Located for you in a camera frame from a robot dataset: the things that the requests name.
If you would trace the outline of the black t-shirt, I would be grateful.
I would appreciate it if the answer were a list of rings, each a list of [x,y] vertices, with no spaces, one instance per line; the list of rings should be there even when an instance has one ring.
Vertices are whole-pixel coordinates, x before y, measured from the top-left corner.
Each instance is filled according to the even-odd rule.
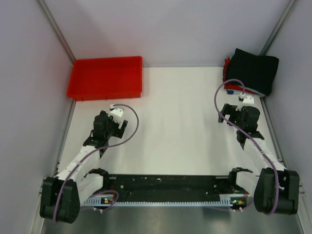
[[[277,57],[254,55],[237,48],[232,56],[225,59],[222,80],[240,80],[245,92],[261,97],[269,96],[278,65]]]

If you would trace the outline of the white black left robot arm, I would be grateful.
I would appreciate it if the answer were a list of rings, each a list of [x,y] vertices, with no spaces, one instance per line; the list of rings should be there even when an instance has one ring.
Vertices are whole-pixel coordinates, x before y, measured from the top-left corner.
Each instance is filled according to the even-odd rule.
[[[43,180],[40,217],[73,223],[87,199],[97,192],[109,191],[108,172],[101,169],[99,163],[110,147],[110,138],[123,137],[128,124],[123,114],[119,106],[112,106],[109,113],[101,111],[76,157],[55,176]]]

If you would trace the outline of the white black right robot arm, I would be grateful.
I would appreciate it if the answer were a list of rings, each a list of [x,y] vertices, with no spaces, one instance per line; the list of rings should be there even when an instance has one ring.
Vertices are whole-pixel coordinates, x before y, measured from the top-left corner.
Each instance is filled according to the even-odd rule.
[[[258,131],[260,111],[253,106],[224,104],[218,122],[235,127],[236,139],[251,157],[256,172],[240,171],[227,182],[233,193],[245,189],[253,195],[258,212],[267,215],[294,215],[298,211],[300,177],[288,170],[268,149],[263,135]]]

